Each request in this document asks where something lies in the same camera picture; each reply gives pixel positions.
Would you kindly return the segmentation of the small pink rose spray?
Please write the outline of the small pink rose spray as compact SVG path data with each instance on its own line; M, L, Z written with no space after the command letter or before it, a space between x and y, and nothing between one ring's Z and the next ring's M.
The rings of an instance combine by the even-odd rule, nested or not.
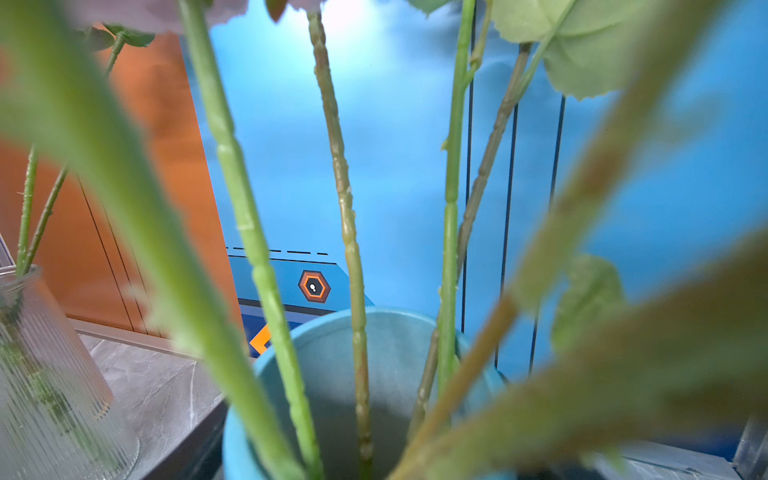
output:
M272 351L281 375L299 451L308 477L323 479L324 468L310 404L275 272L270 264L269 249L247 175L243 151L235 135L235 124L208 32L206 7L202 1L180 1L178 6L209 128L217 143L217 155L232 201L237 229L246 258L251 264L252 279L271 333Z

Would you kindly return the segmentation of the yellow ranunculus flower stem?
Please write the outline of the yellow ranunculus flower stem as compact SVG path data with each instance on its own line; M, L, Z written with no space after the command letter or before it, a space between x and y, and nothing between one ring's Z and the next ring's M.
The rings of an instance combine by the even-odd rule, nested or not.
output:
M355 415L357 422L357 441L359 453L359 477L373 477L373 440L370 417L370 391L368 351L366 334L366 304L364 277L360 258L353 195L348 175L348 163L345 158L345 146L339 118L338 103L335 95L326 33L319 11L307 14L310 41L315 58L315 76L321 92L323 111L328 131L332 157L335 186L341 216L344 255L350 281L350 314L353 344L353 362L355 374Z

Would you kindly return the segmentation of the pink rose spray with leaves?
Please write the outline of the pink rose spray with leaves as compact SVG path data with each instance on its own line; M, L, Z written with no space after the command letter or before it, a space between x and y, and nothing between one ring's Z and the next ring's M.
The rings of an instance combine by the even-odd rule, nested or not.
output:
M109 76L114 68L117 58L125 45L137 48L149 46L155 39L155 34L142 32L135 29L129 29L119 24L104 23L102 28L89 26L76 31L77 38L88 46L91 51L97 52L109 49L110 56L106 65L105 75ZM15 259L16 275L22 277L26 275L33 263L34 257L38 251L42 236L46 229L48 220L52 214L63 183L67 177L69 167L64 166L54 182L52 190L46 200L43 212L41 213L34 234L30 235L30 223L32 219L32 207L34 203L34 192L37 179L37 167L39 163L39 152L35 145L30 148L25 171L23 201L20 217L19 240L17 246L17 255Z

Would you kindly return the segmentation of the pink peony flower stem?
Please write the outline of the pink peony flower stem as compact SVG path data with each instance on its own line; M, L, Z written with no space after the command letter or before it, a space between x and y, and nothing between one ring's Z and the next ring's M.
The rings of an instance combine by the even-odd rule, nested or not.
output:
M180 1L5 1L1 45L16 85L1 92L1 128L64 161L101 199L153 288L154 316L206 364L269 476L304 479L232 311L187 238L137 128L76 31L95 23L186 37ZM202 1L208 32L247 12L244 1Z

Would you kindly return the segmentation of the teal ceramic vase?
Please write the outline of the teal ceramic vase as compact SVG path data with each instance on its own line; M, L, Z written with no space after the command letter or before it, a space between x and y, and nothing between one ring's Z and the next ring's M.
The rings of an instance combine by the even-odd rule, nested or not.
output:
M374 479L384 479L405 447L435 321L396 308L366 308L369 388L374 442ZM291 332L305 383L327 479L358 479L355 378L350 311L311 320ZM298 449L276 357L268 350L254 372L272 402L275 418ZM487 366L454 420L483 409L504 387ZM223 434L224 479L269 479L233 407Z

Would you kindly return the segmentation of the orange flower stem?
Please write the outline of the orange flower stem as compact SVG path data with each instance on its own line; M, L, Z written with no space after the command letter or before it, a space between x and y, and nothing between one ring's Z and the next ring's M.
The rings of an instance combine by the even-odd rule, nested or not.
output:
M767 414L767 232L691 279L613 310L549 366L456 427L448 420L518 315L549 292L633 167L662 99L728 8L664 3L630 81L583 151L484 330L392 472L479 479L535 471L627 440Z

